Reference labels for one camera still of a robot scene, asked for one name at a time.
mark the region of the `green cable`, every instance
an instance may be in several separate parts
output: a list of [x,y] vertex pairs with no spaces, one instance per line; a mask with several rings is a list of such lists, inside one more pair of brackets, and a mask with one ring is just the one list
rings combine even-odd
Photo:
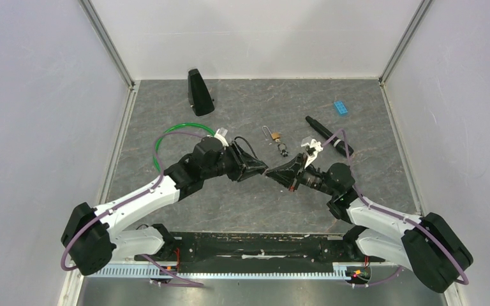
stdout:
[[[182,123],[182,124],[178,124],[176,126],[172,126],[171,128],[169,128],[166,131],[164,131],[164,133],[175,131],[176,129],[186,128],[188,126],[191,126],[191,127],[194,127],[194,128],[203,129],[204,131],[208,132],[211,136],[215,135],[215,132],[212,129],[210,129],[209,127],[207,127],[207,126],[205,126],[203,124],[194,123],[194,122],[185,122],[185,123]],[[162,138],[159,139],[157,141],[157,144],[155,145],[155,150],[157,151],[157,153],[159,152],[159,147],[160,147],[161,141],[162,141]],[[153,163],[155,164],[155,168],[157,168],[157,170],[160,171],[159,163],[157,163],[157,160],[155,159],[154,156],[153,156]]]

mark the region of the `white wall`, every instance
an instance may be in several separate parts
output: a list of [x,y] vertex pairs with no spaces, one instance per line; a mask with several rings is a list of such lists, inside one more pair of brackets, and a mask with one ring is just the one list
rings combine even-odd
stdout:
[[59,242],[93,204],[126,87],[77,1],[0,0],[0,305],[55,305]]
[[420,0],[93,0],[135,79],[378,77]]
[[490,305],[490,1],[434,1],[387,94],[428,211],[474,255],[469,305]]

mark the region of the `black marker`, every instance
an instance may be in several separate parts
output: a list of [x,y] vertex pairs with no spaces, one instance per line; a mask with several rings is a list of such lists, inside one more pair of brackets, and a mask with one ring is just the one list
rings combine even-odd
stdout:
[[[305,120],[313,129],[315,129],[315,131],[318,132],[318,134],[320,134],[326,140],[333,135],[333,133],[331,133],[325,126],[321,125],[320,122],[311,118],[311,116],[305,117]],[[335,147],[335,150],[337,152],[339,152],[342,156],[346,156],[345,142],[343,140],[335,137],[330,143]],[[348,146],[348,155],[351,156],[352,153],[354,153],[354,150],[350,146]]]

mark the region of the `metal corner post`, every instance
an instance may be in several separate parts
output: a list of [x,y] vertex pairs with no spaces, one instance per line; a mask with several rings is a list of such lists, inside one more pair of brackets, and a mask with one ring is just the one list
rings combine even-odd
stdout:
[[418,9],[414,13],[414,16],[410,20],[408,26],[406,27],[405,33],[403,33],[403,36],[399,40],[399,43],[397,44],[397,47],[394,53],[392,54],[392,57],[390,57],[390,60],[388,61],[386,68],[384,68],[384,71],[380,76],[379,79],[380,86],[384,86],[384,83],[386,82],[386,80],[388,80],[388,78],[392,74],[394,67],[396,66],[397,62],[401,58],[403,52],[406,49],[406,46],[408,45],[408,42],[411,40],[420,22],[422,22],[422,19],[424,18],[424,15],[427,13],[427,10],[429,9],[432,2],[433,0],[422,0],[420,5],[418,6]]
[[106,28],[104,28],[104,25],[102,24],[102,21],[100,20],[100,17],[98,16],[91,0],[78,0],[78,1],[80,2],[80,5],[84,9],[85,14],[89,18],[89,21],[91,21],[91,24],[93,25],[96,34],[98,35],[98,37],[102,41],[102,44],[104,45],[104,48],[106,48],[106,51],[108,51],[108,54],[112,58],[112,61],[117,67],[117,70],[121,75],[121,78],[127,84],[127,86],[130,89],[132,89],[132,87],[134,86],[134,80],[132,79],[130,73],[126,69],[126,66],[123,63],[121,56],[119,56],[119,52],[117,51],[114,43],[110,39],[110,35],[108,35]]

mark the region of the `black cable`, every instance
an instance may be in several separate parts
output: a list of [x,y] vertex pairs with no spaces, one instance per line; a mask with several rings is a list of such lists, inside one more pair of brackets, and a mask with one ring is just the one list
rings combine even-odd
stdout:
[[245,138],[243,138],[243,137],[241,137],[241,136],[236,136],[236,137],[234,137],[234,140],[236,140],[236,139],[238,139],[238,138],[239,138],[239,139],[241,139],[241,140],[243,140],[245,143],[247,143],[247,146],[249,147],[249,149],[251,149],[251,152],[253,153],[254,157],[255,157],[256,159],[258,159],[258,156],[256,156],[256,153],[255,153],[255,151],[253,150],[253,146],[252,146],[252,145],[251,145],[251,144],[250,144],[250,143],[247,141],[247,139],[245,139]]

